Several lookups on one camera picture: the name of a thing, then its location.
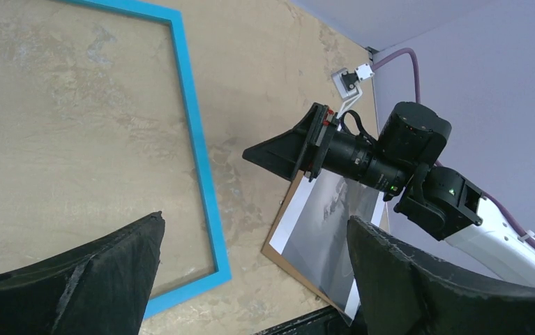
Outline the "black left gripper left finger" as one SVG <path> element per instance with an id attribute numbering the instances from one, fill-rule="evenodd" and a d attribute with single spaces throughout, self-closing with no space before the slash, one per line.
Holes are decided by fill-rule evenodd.
<path id="1" fill-rule="evenodd" d="M 137 334 L 160 263 L 158 212 L 0 274 L 0 334 Z"/>

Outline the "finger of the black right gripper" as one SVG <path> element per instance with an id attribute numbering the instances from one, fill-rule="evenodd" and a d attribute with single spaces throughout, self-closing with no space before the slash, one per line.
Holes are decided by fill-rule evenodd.
<path id="1" fill-rule="evenodd" d="M 293 180 L 308 149 L 316 145 L 328 112 L 327 105 L 313 103 L 292 129 L 245 149 L 242 158 L 287 181 Z"/>

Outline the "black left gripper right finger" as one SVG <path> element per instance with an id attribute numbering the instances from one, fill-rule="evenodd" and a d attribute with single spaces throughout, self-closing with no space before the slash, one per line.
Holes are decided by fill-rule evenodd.
<path id="1" fill-rule="evenodd" d="M 356 216 L 347 245 L 369 334 L 535 334 L 535 288 L 463 269 Z"/>

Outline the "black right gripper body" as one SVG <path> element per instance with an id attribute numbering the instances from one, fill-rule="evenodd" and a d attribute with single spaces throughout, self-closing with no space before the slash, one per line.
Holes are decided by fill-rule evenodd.
<path id="1" fill-rule="evenodd" d="M 411 174 L 383 157 L 357 113 L 353 110 L 348 113 L 359 126 L 357 135 L 342 127 L 343 116 L 325 105 L 317 106 L 307 134 L 307 178 L 313 180 L 326 170 L 383 193 L 401 193 Z"/>

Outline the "blue wooden picture frame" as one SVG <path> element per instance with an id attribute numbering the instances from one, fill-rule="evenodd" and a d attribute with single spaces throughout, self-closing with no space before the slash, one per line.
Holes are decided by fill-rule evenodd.
<path id="1" fill-rule="evenodd" d="M 150 299 L 144 312 L 144 318 L 148 319 L 232 279 L 182 14 L 173 8 L 142 1 L 69 0 L 68 3 L 169 27 L 214 272 Z"/>

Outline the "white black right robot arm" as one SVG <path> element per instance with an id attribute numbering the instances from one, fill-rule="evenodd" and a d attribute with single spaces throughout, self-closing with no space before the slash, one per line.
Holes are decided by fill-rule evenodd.
<path id="1" fill-rule="evenodd" d="M 400 102 L 378 137 L 364 127 L 352 133 L 345 120 L 315 103 L 291 130 L 244 150 L 245 160 L 288 181 L 322 170 L 396 200 L 394 211 L 438 241 L 473 257 L 500 279 L 535 287 L 535 238 L 523 232 L 492 196 L 438 162 L 451 124 L 430 108 Z"/>

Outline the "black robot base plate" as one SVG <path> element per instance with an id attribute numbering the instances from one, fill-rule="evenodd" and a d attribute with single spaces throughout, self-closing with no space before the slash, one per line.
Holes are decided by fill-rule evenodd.
<path id="1" fill-rule="evenodd" d="M 355 322 L 348 325 L 337 309 L 327 306 L 256 332 L 255 335 L 359 334 L 364 331 L 363 324 Z"/>

